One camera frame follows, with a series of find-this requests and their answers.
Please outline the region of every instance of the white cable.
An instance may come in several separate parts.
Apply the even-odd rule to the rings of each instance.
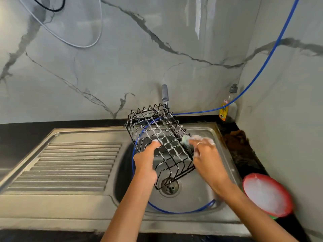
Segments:
[[[101,15],[101,30],[99,33],[98,38],[95,40],[94,43],[88,45],[88,46],[79,46],[79,45],[75,45],[72,44],[66,40],[64,40],[63,38],[59,37],[58,35],[56,35],[50,28],[48,28],[42,21],[40,21],[26,6],[26,4],[24,4],[24,2],[22,0],[19,0],[21,2],[21,4],[25,7],[25,9],[46,29],[48,30],[48,32],[50,32],[53,36],[55,36],[57,39],[61,40],[62,42],[66,43],[67,45],[70,45],[72,47],[77,47],[77,48],[89,48],[94,46],[101,38],[102,36],[102,31],[103,31],[103,14],[102,14],[102,5],[101,5],[101,0],[99,0],[99,7],[100,7],[100,15]]]

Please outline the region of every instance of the red bowl rim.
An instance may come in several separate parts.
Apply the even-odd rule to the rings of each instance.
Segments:
[[[269,183],[271,183],[274,187],[277,188],[278,191],[280,191],[284,197],[284,200],[286,202],[286,209],[285,212],[282,215],[277,215],[268,211],[263,210],[265,213],[271,215],[271,216],[276,216],[276,217],[283,217],[283,216],[287,216],[290,213],[292,213],[293,208],[294,208],[294,203],[292,200],[292,196],[289,194],[289,192],[283,187],[283,185],[281,185],[280,183],[278,183],[275,179],[271,178],[270,176],[267,175],[263,175],[260,173],[251,173],[247,176],[244,177],[244,179],[242,180],[242,188],[243,191],[245,193],[245,195],[248,197],[248,194],[246,193],[246,191],[244,190],[244,182],[247,180],[251,180],[251,179],[255,179],[258,178],[260,180],[264,180],[264,181],[268,181]]]

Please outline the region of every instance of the black countertop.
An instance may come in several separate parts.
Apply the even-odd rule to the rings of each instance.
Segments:
[[[224,124],[218,116],[182,116],[177,117],[181,124],[196,122],[217,122],[223,136],[231,131],[239,130],[235,123]],[[115,120],[87,120],[87,121],[59,121],[59,122],[34,122],[0,124],[0,160],[4,168],[12,168],[22,160],[34,147],[36,147],[55,128],[80,128],[123,126],[125,119]],[[236,151],[230,151],[240,176],[256,172],[267,174],[257,157],[244,158],[237,156]],[[309,241],[304,229],[294,214],[278,218],[277,223],[286,229],[299,241]],[[66,231],[34,231],[34,230],[1,230],[0,241],[100,241],[102,234],[90,232]],[[175,235],[175,234],[139,234],[138,241],[253,241],[250,238],[234,236],[200,236],[200,235]]]

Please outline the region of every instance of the metal dish rack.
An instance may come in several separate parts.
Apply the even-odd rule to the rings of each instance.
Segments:
[[[154,152],[154,167],[157,173],[157,190],[180,179],[195,169],[192,161],[193,151],[181,145],[186,134],[166,105],[159,104],[148,108],[131,110],[125,127],[138,152],[142,152],[157,139],[161,147]]]

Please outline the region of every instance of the marble wall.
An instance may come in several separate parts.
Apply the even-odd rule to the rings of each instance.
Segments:
[[[61,0],[40,0],[59,7]],[[98,0],[52,13],[24,0],[65,40],[99,32]],[[159,103],[216,108],[240,77],[260,0],[102,0],[103,34],[91,48],[56,39],[18,0],[0,0],[0,123],[126,118]]]
[[[262,0],[239,87],[268,56],[294,0]],[[312,241],[323,241],[323,0],[300,0],[263,73],[238,101],[237,125],[268,173],[295,200]]]

